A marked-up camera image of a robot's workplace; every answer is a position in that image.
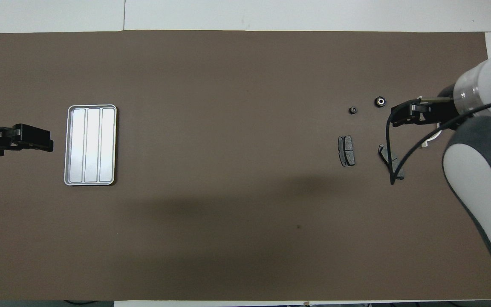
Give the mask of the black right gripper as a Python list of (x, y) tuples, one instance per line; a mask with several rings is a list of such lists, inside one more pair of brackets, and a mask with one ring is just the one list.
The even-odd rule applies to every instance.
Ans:
[(456, 110), (453, 92), (455, 85), (445, 87), (436, 97), (444, 98), (446, 101), (430, 106), (422, 101), (406, 101), (390, 110), (390, 124), (393, 127), (402, 125), (426, 125), (424, 117), (425, 113), (430, 113), (430, 120), (440, 124), (452, 120), (458, 116)]

